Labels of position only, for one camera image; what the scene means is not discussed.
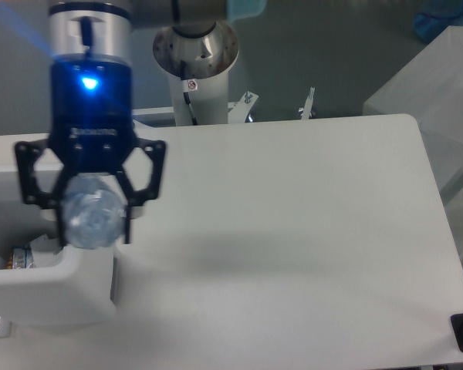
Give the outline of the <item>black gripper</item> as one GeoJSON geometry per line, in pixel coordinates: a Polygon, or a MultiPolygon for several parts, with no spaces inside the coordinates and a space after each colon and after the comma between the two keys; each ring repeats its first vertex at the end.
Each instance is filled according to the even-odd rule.
{"type": "Polygon", "coordinates": [[[48,139],[14,145],[24,204],[52,210],[65,247],[63,199],[76,173],[109,173],[126,200],[123,242],[131,242],[136,209],[160,195],[166,142],[136,139],[132,123],[132,69],[110,60],[57,59],[50,68],[52,128],[48,139]],[[63,168],[51,192],[38,182],[35,163],[47,149],[63,168]]]}

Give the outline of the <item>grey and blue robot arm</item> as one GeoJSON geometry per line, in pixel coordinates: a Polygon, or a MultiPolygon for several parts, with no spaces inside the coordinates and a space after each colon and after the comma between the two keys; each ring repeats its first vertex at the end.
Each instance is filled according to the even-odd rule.
{"type": "Polygon", "coordinates": [[[130,239],[133,211],[160,193],[167,145],[137,136],[130,37],[156,28],[153,54],[170,78],[179,126],[228,122],[231,20],[264,1],[51,1],[52,126],[15,145],[22,199],[55,214],[61,246],[130,239]]]}

